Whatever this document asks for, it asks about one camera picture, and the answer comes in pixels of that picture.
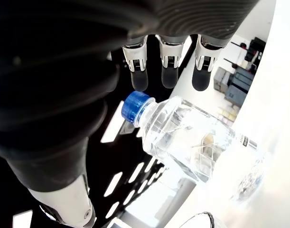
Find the robotic hand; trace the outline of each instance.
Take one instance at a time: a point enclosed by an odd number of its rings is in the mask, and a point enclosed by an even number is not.
[[[118,80],[107,54],[122,47],[132,85],[143,91],[147,35],[157,34],[162,82],[173,88],[184,41],[198,34],[192,84],[203,91],[257,1],[0,1],[0,156],[55,220],[92,227],[87,141]]]

